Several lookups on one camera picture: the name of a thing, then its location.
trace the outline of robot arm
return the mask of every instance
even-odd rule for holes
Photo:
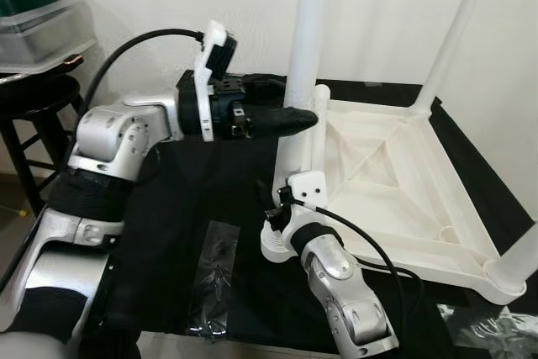
[[[1,357],[77,356],[100,285],[114,273],[108,252],[122,235],[126,201],[151,147],[186,135],[293,135],[316,124],[310,111],[257,108],[240,80],[222,80],[234,49],[233,37],[211,23],[193,87],[126,97],[82,116],[68,167],[0,294]]]
[[[376,294],[362,277],[357,259],[344,249],[336,230],[324,225],[325,217],[305,207],[328,203],[323,172],[301,172],[278,190],[280,206],[266,211],[267,222],[261,233],[261,247],[282,235],[282,247],[297,255],[307,273],[310,290],[327,314],[331,332],[344,359],[378,355],[399,346],[398,337]],[[304,206],[293,204],[302,200]],[[272,201],[265,205],[272,207]]]
[[[288,136],[317,123],[310,111],[256,105],[256,97],[239,79],[225,79],[235,45],[222,25],[211,23],[195,62],[192,86],[179,92],[129,96],[82,116],[68,168],[61,173],[49,206],[38,218],[34,239],[0,295],[1,357],[33,359],[36,352],[40,357],[76,357],[99,285],[113,274],[108,252],[122,235],[127,198],[151,147],[186,135],[201,135],[204,141]],[[298,176],[288,183],[301,194]],[[323,186],[324,181],[321,192],[312,195],[326,199]],[[326,204],[316,197],[307,202]],[[397,346],[382,305],[337,234],[322,225],[318,214],[298,206],[290,209],[294,225],[286,226],[283,234],[288,247],[301,256],[340,354],[351,359]],[[52,299],[54,304],[48,308],[39,304],[49,302],[50,296],[62,298]]]

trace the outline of plastic bag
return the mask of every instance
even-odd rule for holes
[[[531,359],[538,353],[538,317],[437,304],[456,346],[486,349],[493,359]]]
[[[187,333],[204,337],[226,335],[235,249],[240,228],[211,221],[194,278]]]

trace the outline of plastic container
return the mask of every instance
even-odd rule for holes
[[[423,279],[474,289],[496,304],[525,293],[525,286],[501,288],[487,274],[485,264],[499,254],[427,116],[331,100],[327,118],[329,210]],[[351,254],[382,263],[361,237],[330,223]]]
[[[95,42],[82,0],[59,0],[0,18],[0,72],[41,73]]]

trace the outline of white pole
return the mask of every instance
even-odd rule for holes
[[[520,293],[538,270],[538,224],[534,224],[497,261],[486,263],[486,273],[502,289]]]
[[[325,138],[327,137],[327,110],[329,109],[330,90],[324,84],[314,89],[313,110],[318,115],[318,124],[310,130],[312,147],[311,169],[325,171]]]
[[[413,115],[430,115],[431,104],[434,102],[435,95],[445,79],[452,57],[454,56],[454,52],[460,42],[460,38],[462,37],[476,1],[477,0],[462,0],[460,3],[456,16],[454,16],[454,19],[452,20],[451,27],[448,29],[446,37],[437,52],[430,73],[426,78],[426,82],[424,86],[422,86],[415,103],[409,107],[409,111]]]
[[[325,4],[326,0],[298,0],[284,107],[312,108],[323,39]],[[287,177],[301,171],[304,152],[310,153],[310,150],[305,150],[305,134],[279,140],[273,180],[273,197],[276,202],[276,190],[285,185]]]

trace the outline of black stool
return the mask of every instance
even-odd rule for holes
[[[27,77],[15,83],[0,86],[0,132],[26,197],[37,216],[45,206],[40,191],[58,175],[69,142],[70,133],[61,126],[57,113],[68,104],[79,110],[82,106],[80,85],[76,79],[64,74]],[[14,119],[32,122],[37,134],[21,143],[13,125]],[[52,164],[26,158],[24,150],[38,140],[43,142]],[[31,166],[55,172],[37,185]]]

